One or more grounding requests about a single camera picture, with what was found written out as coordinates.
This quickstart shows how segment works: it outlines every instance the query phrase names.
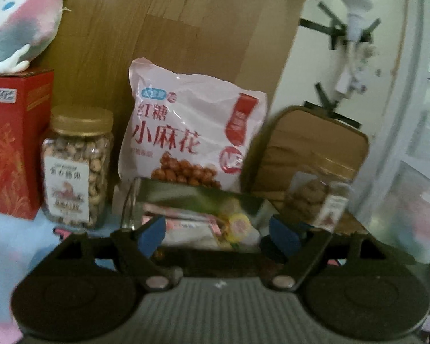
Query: snack bag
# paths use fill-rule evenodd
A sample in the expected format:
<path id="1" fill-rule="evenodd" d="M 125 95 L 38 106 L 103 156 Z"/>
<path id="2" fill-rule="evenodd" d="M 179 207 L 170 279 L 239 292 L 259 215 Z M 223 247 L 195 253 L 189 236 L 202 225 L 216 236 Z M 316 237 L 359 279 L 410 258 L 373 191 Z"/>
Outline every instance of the snack bag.
<path id="1" fill-rule="evenodd" d="M 135 107 L 120 178 L 233 189 L 265 119 L 266 95 L 206 75 L 174 74 L 145 58 L 132 62 L 129 79 Z"/>

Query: glass jar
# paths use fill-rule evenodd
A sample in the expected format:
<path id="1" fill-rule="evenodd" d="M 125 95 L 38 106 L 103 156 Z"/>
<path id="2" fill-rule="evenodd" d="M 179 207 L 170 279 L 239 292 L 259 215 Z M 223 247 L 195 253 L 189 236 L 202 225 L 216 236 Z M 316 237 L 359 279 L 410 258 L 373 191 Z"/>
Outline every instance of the glass jar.
<path id="1" fill-rule="evenodd" d="M 283 215 L 333 232 L 350 196 L 355 170 L 318 154 L 299 166 L 285 194 Z"/>
<path id="2" fill-rule="evenodd" d="M 68 226 L 102 225 L 113 141 L 113 114 L 97 107 L 51 110 L 42 145 L 44 205 L 49 220 Z"/>

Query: wooden board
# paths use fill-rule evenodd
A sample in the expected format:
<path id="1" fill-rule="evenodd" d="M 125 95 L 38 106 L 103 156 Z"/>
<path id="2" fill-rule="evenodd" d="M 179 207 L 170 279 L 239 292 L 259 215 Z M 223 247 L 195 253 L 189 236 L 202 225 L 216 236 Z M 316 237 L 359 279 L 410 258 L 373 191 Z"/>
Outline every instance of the wooden board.
<path id="1" fill-rule="evenodd" d="M 33 63 L 55 69 L 53 105 L 105 107 L 115 154 L 132 112 L 134 58 L 264 91 L 272 99 L 305 0 L 65 0 L 58 35 Z"/>

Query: red gift box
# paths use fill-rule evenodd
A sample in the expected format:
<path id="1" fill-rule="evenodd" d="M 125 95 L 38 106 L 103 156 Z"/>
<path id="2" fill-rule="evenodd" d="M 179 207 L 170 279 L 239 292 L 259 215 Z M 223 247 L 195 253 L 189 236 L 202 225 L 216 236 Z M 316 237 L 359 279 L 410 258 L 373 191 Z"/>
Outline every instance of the red gift box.
<path id="1" fill-rule="evenodd" d="M 42 202 L 40 148 L 54 72 L 0 76 L 0 212 L 32 220 Z"/>

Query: pink plush toy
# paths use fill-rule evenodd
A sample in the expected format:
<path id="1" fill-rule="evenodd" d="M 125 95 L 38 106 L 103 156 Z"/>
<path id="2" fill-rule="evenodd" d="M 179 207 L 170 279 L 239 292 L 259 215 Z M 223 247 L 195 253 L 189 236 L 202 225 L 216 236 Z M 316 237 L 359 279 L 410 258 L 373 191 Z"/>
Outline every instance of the pink plush toy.
<path id="1" fill-rule="evenodd" d="M 53 41 L 64 0 L 0 0 L 0 74 L 24 71 Z"/>

